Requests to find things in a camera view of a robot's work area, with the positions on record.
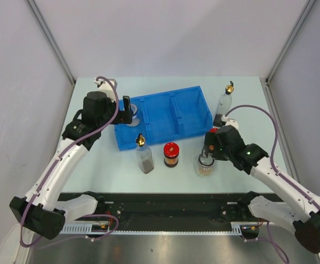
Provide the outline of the glass jar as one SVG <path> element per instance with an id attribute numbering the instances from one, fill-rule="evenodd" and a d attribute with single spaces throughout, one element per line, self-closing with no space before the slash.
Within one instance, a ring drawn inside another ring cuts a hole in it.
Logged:
<path id="1" fill-rule="evenodd" d="M 195 159 L 195 171 L 199 177 L 212 175 L 216 170 L 215 159 L 212 156 L 199 154 Z"/>
<path id="2" fill-rule="evenodd" d="M 137 113 L 138 113 L 138 107 L 137 105 L 135 104 L 131 104 L 130 105 L 130 108 L 133 112 L 133 116 L 132 116 L 132 122 L 130 124 L 128 124 L 129 127 L 135 127 L 135 126 L 138 126 L 139 123 L 140 123 L 140 119 L 138 118 L 137 116 Z"/>

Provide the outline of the red-lid jar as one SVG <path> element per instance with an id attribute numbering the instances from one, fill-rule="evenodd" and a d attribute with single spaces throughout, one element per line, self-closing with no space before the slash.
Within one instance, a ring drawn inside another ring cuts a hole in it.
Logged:
<path id="1" fill-rule="evenodd" d="M 218 131 L 218 128 L 216 128 L 216 127 L 214 127 L 214 128 L 212 128 L 212 129 L 209 130 L 209 132 L 212 133 L 212 134 L 215 134 L 217 131 Z M 211 144 L 211 145 L 209 146 L 209 152 L 210 152 L 210 153 L 213 153 L 213 151 L 214 151 L 214 145 Z"/>
<path id="2" fill-rule="evenodd" d="M 175 167 L 179 162 L 179 153 L 180 148 L 176 143 L 166 143 L 163 148 L 164 164 L 169 168 Z"/>

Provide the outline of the glass bottle black base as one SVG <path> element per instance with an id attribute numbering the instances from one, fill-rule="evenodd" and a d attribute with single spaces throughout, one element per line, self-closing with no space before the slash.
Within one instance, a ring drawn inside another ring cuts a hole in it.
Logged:
<path id="1" fill-rule="evenodd" d="M 234 91 L 234 83 L 230 81 L 230 84 L 225 87 L 224 93 L 220 96 L 218 106 L 215 112 L 213 126 L 214 127 L 221 127 L 221 117 L 226 115 L 229 111 L 232 103 L 232 96 L 231 94 Z"/>

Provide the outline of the glass bottle brown powder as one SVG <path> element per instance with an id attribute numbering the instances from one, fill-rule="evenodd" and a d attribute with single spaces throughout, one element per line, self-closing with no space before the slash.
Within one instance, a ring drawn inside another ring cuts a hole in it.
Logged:
<path id="1" fill-rule="evenodd" d="M 142 133 L 139 133 L 135 142 L 137 144 L 136 155 L 138 158 L 139 167 L 144 174 L 148 174 L 149 172 L 154 170 L 152 151 L 146 144 L 146 139 Z"/>

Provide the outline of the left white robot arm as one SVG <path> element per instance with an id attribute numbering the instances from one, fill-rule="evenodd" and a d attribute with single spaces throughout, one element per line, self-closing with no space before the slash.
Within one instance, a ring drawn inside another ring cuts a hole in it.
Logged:
<path id="1" fill-rule="evenodd" d="M 86 191 L 80 196 L 59 202 L 58 198 L 76 165 L 91 150 L 109 124 L 130 124 L 133 112 L 129 96 L 123 97 L 124 108 L 104 92 L 89 92 L 72 121 L 62 133 L 57 152 L 36 184 L 24 197 L 13 197 L 9 207 L 22 228 L 46 239 L 54 239 L 64 225 L 90 216 L 98 220 L 108 216 L 101 194 Z"/>

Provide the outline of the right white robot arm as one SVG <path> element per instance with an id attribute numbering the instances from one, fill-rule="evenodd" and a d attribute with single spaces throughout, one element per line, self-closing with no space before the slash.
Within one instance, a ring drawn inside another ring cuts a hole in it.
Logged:
<path id="1" fill-rule="evenodd" d="M 206 132 L 202 153 L 233 166 L 268 186 L 285 205 L 273 203 L 249 192 L 249 199 L 238 206 L 245 221 L 263 218 L 292 232 L 309 252 L 320 253 L 320 197 L 284 175 L 271 156 L 257 144 L 245 144 L 237 128 L 226 125 Z"/>

